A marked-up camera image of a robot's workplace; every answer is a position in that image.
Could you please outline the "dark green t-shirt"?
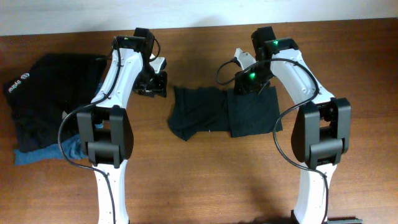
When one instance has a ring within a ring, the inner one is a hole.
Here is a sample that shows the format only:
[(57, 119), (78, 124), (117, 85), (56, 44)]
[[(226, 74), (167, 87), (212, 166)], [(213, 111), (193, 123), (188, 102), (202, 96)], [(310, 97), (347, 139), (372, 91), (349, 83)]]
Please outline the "dark green t-shirt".
[(229, 132), (232, 138), (271, 133), (280, 116), (275, 87), (259, 94), (234, 90), (174, 88), (175, 104), (168, 119), (171, 132), (188, 141), (198, 132)]

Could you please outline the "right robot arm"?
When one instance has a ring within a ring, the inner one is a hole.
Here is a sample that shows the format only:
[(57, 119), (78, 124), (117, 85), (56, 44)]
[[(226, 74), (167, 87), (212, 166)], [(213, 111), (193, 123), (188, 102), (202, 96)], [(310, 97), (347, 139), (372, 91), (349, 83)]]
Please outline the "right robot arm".
[(283, 116), (297, 110), (291, 145), (300, 169), (298, 199), (290, 221), (298, 224), (328, 223), (330, 182), (341, 157), (348, 151), (351, 105), (335, 98), (310, 71), (292, 38), (277, 39), (272, 27), (261, 27), (251, 35), (255, 55), (237, 49), (241, 71), (235, 75), (238, 94), (259, 93), (271, 78), (283, 84), (294, 105)]

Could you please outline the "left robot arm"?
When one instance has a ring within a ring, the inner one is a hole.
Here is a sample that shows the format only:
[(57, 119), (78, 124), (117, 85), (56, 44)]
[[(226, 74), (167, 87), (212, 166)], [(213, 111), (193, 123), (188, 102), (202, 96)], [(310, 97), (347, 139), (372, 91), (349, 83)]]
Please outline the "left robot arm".
[(167, 96), (166, 59), (152, 53), (155, 35), (137, 28), (113, 40), (111, 65), (89, 107), (76, 114), (81, 148), (95, 173), (99, 223), (129, 223), (125, 173), (134, 135), (127, 115), (131, 93)]

